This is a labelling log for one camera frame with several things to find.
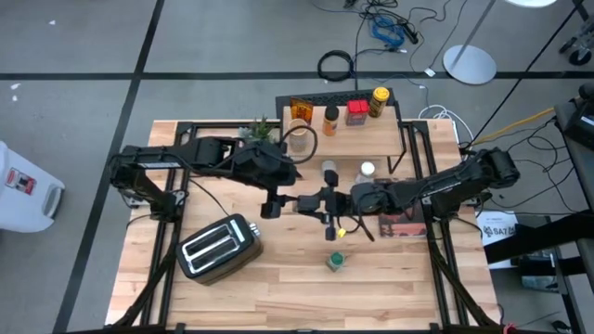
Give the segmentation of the green-lid glass spice jar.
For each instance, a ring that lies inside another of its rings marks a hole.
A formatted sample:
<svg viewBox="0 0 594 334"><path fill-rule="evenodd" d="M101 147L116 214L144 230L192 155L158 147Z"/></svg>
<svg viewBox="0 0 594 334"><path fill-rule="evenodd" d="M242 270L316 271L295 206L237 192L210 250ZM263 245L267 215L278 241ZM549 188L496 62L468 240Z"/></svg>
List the green-lid glass spice jar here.
<svg viewBox="0 0 594 334"><path fill-rule="evenodd" d="M342 252L333 252L326 260L326 266L332 272L337 272L345 264L346 256Z"/></svg>

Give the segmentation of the white printed sign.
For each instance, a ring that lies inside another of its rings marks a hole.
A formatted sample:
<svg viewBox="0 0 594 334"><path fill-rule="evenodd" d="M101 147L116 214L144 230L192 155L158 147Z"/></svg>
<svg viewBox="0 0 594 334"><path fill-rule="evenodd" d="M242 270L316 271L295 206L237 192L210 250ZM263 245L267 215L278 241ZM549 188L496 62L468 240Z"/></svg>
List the white printed sign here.
<svg viewBox="0 0 594 334"><path fill-rule="evenodd" d="M512 212L483 211L476 215L476 220L482 231L482 243L485 247L512 237L518 224Z"/></svg>

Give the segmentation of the red spice tin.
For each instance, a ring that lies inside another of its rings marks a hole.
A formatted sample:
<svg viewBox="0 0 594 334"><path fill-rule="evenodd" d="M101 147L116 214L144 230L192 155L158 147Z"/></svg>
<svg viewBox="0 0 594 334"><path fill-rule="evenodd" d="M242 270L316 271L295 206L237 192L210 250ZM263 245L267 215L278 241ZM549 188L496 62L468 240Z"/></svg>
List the red spice tin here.
<svg viewBox="0 0 594 334"><path fill-rule="evenodd" d="M348 100L346 104L345 124L347 126L364 125L368 111L368 102L365 99Z"/></svg>

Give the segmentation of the black two-slot toaster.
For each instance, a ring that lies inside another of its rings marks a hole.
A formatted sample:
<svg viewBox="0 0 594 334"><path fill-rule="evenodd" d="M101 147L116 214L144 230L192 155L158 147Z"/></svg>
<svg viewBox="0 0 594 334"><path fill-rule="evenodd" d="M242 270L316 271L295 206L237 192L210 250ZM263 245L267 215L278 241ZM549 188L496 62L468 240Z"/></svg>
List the black two-slot toaster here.
<svg viewBox="0 0 594 334"><path fill-rule="evenodd" d="M210 286L255 260L263 250L259 227L236 213L180 241L175 256L187 278Z"/></svg>

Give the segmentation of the beige paper cup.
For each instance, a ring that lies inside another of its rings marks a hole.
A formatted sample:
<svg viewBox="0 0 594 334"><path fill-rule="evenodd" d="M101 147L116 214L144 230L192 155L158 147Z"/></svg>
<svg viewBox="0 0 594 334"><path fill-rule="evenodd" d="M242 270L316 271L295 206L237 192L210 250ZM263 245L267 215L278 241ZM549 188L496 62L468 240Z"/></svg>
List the beige paper cup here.
<svg viewBox="0 0 594 334"><path fill-rule="evenodd" d="M304 152L309 138L308 123L303 119L293 119L289 122L289 149L292 153Z"/></svg>

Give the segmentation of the potted succulent plant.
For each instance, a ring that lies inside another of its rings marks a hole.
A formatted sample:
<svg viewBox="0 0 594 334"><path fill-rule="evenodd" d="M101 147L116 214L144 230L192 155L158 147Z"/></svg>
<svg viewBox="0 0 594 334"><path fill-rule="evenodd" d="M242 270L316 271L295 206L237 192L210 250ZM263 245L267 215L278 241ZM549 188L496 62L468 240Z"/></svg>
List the potted succulent plant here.
<svg viewBox="0 0 594 334"><path fill-rule="evenodd" d="M246 142L266 141L274 143L277 139L277 128L265 116L254 119L249 125L238 129L239 137Z"/></svg>

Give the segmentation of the yellow-lid spice jar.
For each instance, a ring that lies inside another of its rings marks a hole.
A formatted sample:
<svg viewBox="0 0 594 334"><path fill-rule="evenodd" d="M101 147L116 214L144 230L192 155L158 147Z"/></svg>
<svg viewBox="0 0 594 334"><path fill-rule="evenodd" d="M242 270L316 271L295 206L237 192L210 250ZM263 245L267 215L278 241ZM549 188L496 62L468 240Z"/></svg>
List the yellow-lid spice jar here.
<svg viewBox="0 0 594 334"><path fill-rule="evenodd" d="M391 96L390 90L386 87L377 87L373 90L368 102L368 116L379 118Z"/></svg>

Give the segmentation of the white plastic container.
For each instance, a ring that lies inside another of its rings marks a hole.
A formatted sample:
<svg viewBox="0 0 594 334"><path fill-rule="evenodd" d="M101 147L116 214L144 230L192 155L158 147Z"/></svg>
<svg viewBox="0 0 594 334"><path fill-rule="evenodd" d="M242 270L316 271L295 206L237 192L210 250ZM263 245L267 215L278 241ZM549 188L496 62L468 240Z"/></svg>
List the white plastic container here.
<svg viewBox="0 0 594 334"><path fill-rule="evenodd" d="M46 230L55 221L66 187L0 141L0 229Z"/></svg>

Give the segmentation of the orange seasoning packet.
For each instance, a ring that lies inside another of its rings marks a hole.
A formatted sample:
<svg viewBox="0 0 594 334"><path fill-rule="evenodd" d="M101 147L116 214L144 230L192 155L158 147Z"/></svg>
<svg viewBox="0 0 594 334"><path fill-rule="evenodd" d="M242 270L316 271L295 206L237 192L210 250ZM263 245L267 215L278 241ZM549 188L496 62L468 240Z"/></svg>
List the orange seasoning packet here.
<svg viewBox="0 0 594 334"><path fill-rule="evenodd" d="M308 125L312 123L314 104L302 98L292 96L290 98L291 118L301 119Z"/></svg>

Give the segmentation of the black perforated panel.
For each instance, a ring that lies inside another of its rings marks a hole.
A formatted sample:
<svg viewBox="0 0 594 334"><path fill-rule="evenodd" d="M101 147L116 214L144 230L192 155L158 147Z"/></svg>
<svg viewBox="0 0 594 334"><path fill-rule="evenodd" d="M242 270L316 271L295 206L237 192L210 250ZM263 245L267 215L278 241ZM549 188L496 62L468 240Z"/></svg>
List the black perforated panel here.
<svg viewBox="0 0 594 334"><path fill-rule="evenodd" d="M367 89L367 90L317 93L317 94L307 94L307 95L277 96L275 98L276 114L279 118L282 117L284 108L289 107L291 105L292 97L310 102L314 106L326 106L328 104L332 104L332 105L336 105L336 106L345 106L349 100L358 100L358 99L370 100L372 97L372 94L373 94L373 89Z"/></svg>

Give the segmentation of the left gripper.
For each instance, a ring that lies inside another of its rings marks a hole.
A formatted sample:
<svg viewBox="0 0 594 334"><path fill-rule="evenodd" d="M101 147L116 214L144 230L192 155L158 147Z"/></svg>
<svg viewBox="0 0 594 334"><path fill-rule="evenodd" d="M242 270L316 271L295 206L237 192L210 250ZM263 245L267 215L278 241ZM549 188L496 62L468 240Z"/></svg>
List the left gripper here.
<svg viewBox="0 0 594 334"><path fill-rule="evenodd" d="M276 219L288 202L297 197L278 194L280 186L293 186L303 176L296 169L293 160L283 156L283 151L274 144L259 142L255 145L255 177L259 188L267 192L265 203L261 206L261 217Z"/></svg>

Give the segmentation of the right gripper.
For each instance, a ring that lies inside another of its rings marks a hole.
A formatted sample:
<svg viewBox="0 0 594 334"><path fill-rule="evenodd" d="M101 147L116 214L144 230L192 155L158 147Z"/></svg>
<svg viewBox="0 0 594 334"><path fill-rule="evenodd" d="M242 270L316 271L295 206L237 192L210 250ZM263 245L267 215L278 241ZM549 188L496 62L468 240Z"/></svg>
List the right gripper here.
<svg viewBox="0 0 594 334"><path fill-rule="evenodd" d="M360 228L360 223L354 216L349 215L347 208L347 196L337 192L335 188L339 184L339 176L336 172L326 171L324 173L326 187L322 187L314 194L302 195L304 199L321 199L324 202L323 212L299 211L305 216L321 216L320 222L325 226L325 240L334 241L338 236L341 227L340 218L345 216L355 221L355 228L346 230L346 234L352 234Z"/></svg>

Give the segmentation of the black-lid orange spice bottle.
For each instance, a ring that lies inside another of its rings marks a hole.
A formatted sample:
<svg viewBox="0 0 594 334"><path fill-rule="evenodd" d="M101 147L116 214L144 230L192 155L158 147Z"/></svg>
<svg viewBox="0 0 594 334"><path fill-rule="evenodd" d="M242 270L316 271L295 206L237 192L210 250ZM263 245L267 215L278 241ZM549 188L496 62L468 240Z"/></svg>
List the black-lid orange spice bottle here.
<svg viewBox="0 0 594 334"><path fill-rule="evenodd" d="M324 111L322 132L326 136L336 135L340 111L337 106L328 105Z"/></svg>

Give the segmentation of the black desk equipment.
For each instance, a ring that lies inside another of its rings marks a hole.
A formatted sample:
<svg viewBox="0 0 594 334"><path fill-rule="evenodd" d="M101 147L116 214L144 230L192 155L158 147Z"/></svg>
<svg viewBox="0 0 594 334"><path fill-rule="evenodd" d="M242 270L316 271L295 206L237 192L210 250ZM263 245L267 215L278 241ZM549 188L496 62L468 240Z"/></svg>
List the black desk equipment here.
<svg viewBox="0 0 594 334"><path fill-rule="evenodd" d="M594 82L578 88L578 96L554 107L561 132L594 151Z"/></svg>

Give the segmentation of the wooden shelf black legs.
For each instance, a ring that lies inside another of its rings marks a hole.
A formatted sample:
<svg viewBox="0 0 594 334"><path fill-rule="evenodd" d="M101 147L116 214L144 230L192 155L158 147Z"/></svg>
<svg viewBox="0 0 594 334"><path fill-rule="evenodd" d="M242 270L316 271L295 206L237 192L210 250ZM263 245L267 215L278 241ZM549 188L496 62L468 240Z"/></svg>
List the wooden shelf black legs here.
<svg viewBox="0 0 594 334"><path fill-rule="evenodd" d="M406 175L410 172L410 159L406 157L403 144L406 140L398 127L395 109L387 107L377 118L368 118L364 125L347 126L345 124L346 107L339 106L340 116L336 135L326 136L322 132L324 106L315 106L311 127L318 138L317 148L313 148L314 138L309 132L307 148L304 152L288 155L294 160L301 160L308 155L313 158L298 166L305 178L321 174L322 161L332 160L337 164L337 172L342 178L353 180L364 161L371 161L377 177Z"/></svg>

